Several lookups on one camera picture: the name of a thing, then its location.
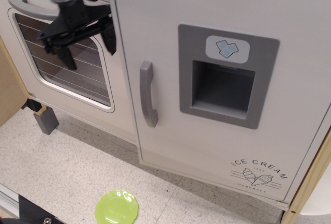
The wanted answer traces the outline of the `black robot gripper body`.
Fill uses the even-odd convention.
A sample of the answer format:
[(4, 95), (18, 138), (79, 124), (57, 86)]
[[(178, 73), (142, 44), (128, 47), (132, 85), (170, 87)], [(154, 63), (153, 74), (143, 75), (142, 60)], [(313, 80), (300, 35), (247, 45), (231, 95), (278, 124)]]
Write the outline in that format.
[(112, 19), (109, 5), (88, 6), (83, 0), (58, 2), (59, 15), (38, 34), (39, 40), (69, 46), (101, 34), (103, 24)]

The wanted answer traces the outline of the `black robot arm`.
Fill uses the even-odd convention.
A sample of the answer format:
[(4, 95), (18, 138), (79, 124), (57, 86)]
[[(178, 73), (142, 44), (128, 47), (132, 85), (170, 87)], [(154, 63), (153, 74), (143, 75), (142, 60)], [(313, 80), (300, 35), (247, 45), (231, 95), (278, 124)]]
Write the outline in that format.
[(47, 53), (57, 55), (69, 69), (76, 70), (68, 46), (97, 34), (101, 34), (111, 54), (116, 52), (116, 34), (109, 5), (88, 6), (83, 0), (52, 1), (58, 4), (59, 15), (38, 34)]

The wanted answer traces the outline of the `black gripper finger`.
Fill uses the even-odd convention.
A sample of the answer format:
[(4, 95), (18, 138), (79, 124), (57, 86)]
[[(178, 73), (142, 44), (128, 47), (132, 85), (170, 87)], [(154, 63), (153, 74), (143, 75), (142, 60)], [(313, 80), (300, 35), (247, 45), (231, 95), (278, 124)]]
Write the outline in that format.
[(56, 55), (70, 70), (76, 70), (76, 64), (72, 58), (70, 50), (67, 46), (54, 44), (50, 41), (43, 41), (44, 49), (47, 53)]
[(116, 33), (112, 19), (103, 24), (101, 36), (107, 50), (114, 55), (116, 52)]

